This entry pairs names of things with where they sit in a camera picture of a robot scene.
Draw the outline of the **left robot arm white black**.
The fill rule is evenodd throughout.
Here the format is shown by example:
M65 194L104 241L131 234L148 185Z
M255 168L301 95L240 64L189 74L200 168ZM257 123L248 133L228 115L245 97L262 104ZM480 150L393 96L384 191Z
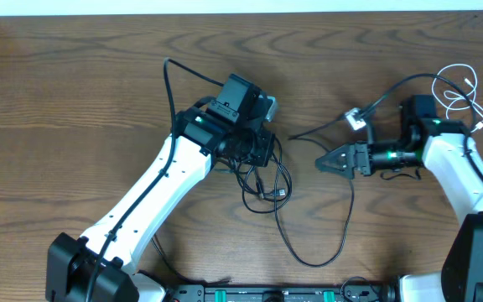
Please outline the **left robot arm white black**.
M123 198L78 238L62 232L48 249L48 301L162 301L166 288L138 272L146 246L219 158L264 166L274 108L190 107L179 112L158 156Z

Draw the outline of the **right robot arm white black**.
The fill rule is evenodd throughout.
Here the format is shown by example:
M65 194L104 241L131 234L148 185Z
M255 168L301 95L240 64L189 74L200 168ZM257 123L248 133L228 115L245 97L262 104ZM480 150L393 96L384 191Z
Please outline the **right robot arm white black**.
M424 167L442 187L460 224L437 273L409 274L387 288L385 301L483 301L483 161L461 122L422 118L397 140L347 143L316 159L348 180L359 172Z

